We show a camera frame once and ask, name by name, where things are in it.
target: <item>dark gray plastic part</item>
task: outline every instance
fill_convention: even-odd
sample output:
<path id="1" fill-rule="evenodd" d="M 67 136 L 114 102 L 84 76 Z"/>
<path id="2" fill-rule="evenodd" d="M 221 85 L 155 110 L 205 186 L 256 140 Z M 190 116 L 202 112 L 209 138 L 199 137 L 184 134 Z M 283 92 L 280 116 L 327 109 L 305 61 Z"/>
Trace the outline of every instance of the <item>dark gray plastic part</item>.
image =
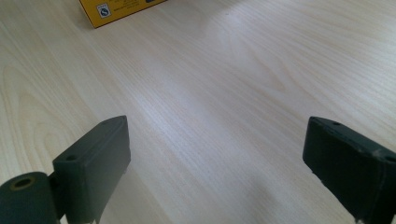
<path id="1" fill-rule="evenodd" d="M 46 174 L 19 175 L 0 187 L 0 223 L 58 223 Z"/>
<path id="2" fill-rule="evenodd" d="M 99 123 L 59 155 L 53 167 L 67 189 L 67 221 L 98 222 L 130 160 L 125 116 Z"/>
<path id="3" fill-rule="evenodd" d="M 394 152 L 341 123 L 312 117 L 303 159 L 358 223 L 392 221 L 396 202 Z"/>

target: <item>yellow box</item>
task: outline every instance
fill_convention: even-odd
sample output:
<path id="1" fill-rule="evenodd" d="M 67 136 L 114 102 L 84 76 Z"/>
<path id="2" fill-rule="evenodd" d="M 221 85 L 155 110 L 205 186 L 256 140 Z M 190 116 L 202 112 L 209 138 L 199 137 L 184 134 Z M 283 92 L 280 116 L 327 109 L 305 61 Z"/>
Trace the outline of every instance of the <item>yellow box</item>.
<path id="1" fill-rule="evenodd" d="M 79 0 L 94 28 L 166 0 Z"/>

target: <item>tabletop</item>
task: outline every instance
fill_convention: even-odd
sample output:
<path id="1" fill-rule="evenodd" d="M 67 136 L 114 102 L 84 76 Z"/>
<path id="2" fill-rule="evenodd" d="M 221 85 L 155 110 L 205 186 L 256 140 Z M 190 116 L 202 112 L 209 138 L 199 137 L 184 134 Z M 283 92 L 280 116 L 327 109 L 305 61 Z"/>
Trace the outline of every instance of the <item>tabletop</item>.
<path id="1" fill-rule="evenodd" d="M 302 160 L 306 125 L 396 150 L 395 59 L 391 0 L 168 0 L 98 29 L 77 0 L 4 0 L 0 182 L 126 115 L 101 223 L 353 223 Z"/>

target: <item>screw hole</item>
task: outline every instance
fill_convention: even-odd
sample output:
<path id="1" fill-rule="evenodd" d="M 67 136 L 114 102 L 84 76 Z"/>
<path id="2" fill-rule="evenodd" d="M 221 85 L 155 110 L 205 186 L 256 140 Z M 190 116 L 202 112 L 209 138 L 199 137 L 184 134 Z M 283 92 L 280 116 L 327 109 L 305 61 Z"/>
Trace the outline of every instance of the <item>screw hole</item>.
<path id="1" fill-rule="evenodd" d="M 11 190 L 21 190 L 29 188 L 35 182 L 35 178 L 32 176 L 25 177 L 23 179 L 17 180 L 11 185 Z"/>
<path id="2" fill-rule="evenodd" d="M 71 155 L 71 156 L 66 157 L 67 161 L 75 161 L 76 159 L 77 159 L 77 156 L 75 156 L 75 155 Z"/>

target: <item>wooden table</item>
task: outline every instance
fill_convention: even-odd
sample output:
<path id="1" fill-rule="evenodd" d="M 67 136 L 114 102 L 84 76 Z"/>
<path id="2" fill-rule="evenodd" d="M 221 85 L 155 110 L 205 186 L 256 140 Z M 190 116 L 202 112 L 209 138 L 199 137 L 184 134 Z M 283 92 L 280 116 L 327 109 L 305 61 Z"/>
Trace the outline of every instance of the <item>wooden table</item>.
<path id="1" fill-rule="evenodd" d="M 0 6 L 0 182 L 126 115 L 101 223 L 353 223 L 302 160 L 308 118 L 395 150 L 395 112 L 391 0 L 169 0 L 99 29 L 77 0 Z"/>

